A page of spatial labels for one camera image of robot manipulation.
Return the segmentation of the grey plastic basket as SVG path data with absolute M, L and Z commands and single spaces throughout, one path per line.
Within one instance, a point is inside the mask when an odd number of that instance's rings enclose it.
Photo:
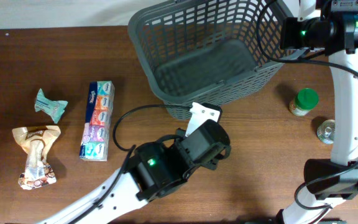
M 281 69 L 283 1 L 165 1 L 136 12 L 128 33 L 156 97 L 176 119 L 192 103 L 220 106 L 262 89 Z

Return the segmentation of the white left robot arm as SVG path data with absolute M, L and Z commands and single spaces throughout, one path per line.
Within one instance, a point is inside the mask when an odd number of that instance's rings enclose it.
M 99 187 L 43 222 L 109 223 L 174 193 L 196 169 L 215 170 L 230 150 L 227 132 L 211 119 L 188 136 L 178 129 L 131 149 L 123 166 Z

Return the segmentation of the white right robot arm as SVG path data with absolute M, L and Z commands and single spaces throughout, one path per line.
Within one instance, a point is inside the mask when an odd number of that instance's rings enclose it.
M 279 223 L 318 223 L 358 195 L 358 1 L 301 1 L 283 23 L 285 50 L 323 49 L 334 83 L 335 133 L 328 159 L 309 159 L 294 202 Z

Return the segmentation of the green lid spice jar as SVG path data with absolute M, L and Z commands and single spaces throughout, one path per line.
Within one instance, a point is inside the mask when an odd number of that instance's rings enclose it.
M 289 104 L 289 110 L 295 116 L 307 115 L 319 102 L 317 92 L 310 88 L 300 90 Z

